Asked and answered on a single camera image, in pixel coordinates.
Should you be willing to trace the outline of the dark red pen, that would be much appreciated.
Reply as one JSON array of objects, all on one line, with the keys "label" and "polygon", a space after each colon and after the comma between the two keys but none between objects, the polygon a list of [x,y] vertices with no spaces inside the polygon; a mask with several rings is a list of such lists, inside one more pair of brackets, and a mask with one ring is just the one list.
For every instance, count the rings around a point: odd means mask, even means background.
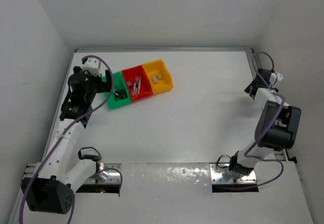
[{"label": "dark red pen", "polygon": [[136,88],[135,88],[135,83],[133,84],[133,92],[132,92],[132,95],[137,95],[137,92],[136,92]]}]

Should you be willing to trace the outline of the black handled scissors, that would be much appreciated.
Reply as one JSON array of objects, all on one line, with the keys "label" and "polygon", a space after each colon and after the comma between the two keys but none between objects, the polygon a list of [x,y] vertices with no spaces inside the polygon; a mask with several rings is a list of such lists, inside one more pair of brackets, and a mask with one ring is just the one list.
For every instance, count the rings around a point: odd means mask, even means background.
[{"label": "black handled scissors", "polygon": [[115,100],[123,100],[124,99],[124,92],[121,90],[117,90],[114,92]]},{"label": "black handled scissors", "polygon": [[114,94],[116,100],[124,100],[128,97],[125,90],[116,90]]}]

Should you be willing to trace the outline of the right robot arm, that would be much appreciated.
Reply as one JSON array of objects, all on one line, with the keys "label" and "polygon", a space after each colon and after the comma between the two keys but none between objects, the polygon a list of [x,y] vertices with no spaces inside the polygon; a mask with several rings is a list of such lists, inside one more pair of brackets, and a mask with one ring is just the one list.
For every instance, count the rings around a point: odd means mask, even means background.
[{"label": "right robot arm", "polygon": [[295,143],[302,110],[286,103],[286,99],[271,87],[282,75],[273,70],[258,69],[245,92],[262,110],[254,140],[231,157],[228,171],[235,177],[248,176],[256,164],[269,154],[291,149]]}]

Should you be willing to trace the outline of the grey eraser block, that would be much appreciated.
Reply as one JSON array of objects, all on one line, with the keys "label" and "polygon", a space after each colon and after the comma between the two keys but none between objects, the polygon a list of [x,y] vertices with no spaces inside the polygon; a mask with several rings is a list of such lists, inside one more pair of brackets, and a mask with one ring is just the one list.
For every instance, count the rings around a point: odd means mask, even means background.
[{"label": "grey eraser block", "polygon": [[152,76],[152,81],[153,81],[154,84],[157,84],[158,83],[157,77],[156,76]]}]

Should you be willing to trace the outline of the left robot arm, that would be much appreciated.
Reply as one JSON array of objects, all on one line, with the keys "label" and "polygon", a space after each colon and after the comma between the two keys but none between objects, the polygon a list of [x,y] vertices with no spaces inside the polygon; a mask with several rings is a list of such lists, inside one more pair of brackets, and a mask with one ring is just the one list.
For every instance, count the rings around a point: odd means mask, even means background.
[{"label": "left robot arm", "polygon": [[85,130],[91,114],[92,103],[99,93],[112,94],[114,84],[110,69],[102,80],[99,68],[75,66],[69,76],[68,91],[61,105],[58,128],[43,161],[33,176],[21,182],[23,200],[20,212],[27,205],[30,211],[66,214],[74,206],[74,195],[83,183],[98,172],[99,155],[77,155],[77,162],[69,168],[74,149]]}]

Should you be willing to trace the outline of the blue pen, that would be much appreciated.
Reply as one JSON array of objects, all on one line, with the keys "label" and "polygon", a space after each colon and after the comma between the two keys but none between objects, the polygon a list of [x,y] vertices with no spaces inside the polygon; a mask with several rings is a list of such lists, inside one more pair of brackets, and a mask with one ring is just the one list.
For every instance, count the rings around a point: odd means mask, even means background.
[{"label": "blue pen", "polygon": [[141,78],[140,76],[135,77],[135,88],[137,88],[137,84],[138,84],[140,78]]}]

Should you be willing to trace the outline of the yellow highlighter pen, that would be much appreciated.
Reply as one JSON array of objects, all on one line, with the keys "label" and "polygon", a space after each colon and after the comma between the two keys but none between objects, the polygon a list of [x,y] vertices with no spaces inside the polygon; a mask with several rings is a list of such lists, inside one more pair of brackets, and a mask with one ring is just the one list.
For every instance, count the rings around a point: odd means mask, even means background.
[{"label": "yellow highlighter pen", "polygon": [[136,90],[136,92],[137,92],[137,95],[138,94],[140,94],[140,88],[141,88],[141,78],[140,78],[140,80],[139,80],[139,82],[138,82],[138,84],[137,84],[137,90]]}]

